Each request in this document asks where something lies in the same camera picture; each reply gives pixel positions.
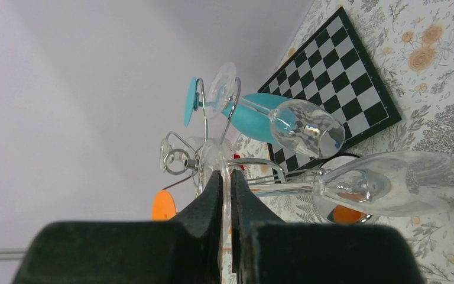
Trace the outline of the clear champagne flute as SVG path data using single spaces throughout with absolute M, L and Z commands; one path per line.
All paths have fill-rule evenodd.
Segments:
M 392 151 L 353 159 L 335 169 L 310 169 L 294 181 L 249 183 L 257 197 L 320 197 L 366 214 L 411 217 L 454 211 L 454 157 Z

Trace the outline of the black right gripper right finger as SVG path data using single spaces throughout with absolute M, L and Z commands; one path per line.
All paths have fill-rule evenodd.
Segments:
M 231 174 L 238 283 L 424 283 L 402 235 L 384 225 L 285 222 Z

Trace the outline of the orange wine glass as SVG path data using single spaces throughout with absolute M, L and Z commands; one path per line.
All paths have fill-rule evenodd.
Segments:
M 167 190 L 158 191 L 153 201 L 151 219 L 153 221 L 167 221 L 176 214 L 176 205 L 171 193 Z M 339 224 L 354 224 L 366 222 L 371 218 L 372 215 L 337 205 L 329 212 L 325 220 Z

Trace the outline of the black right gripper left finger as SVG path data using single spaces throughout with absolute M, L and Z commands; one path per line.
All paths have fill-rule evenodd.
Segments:
M 221 283 L 223 180 L 168 221 L 62 221 L 31 242 L 14 283 Z

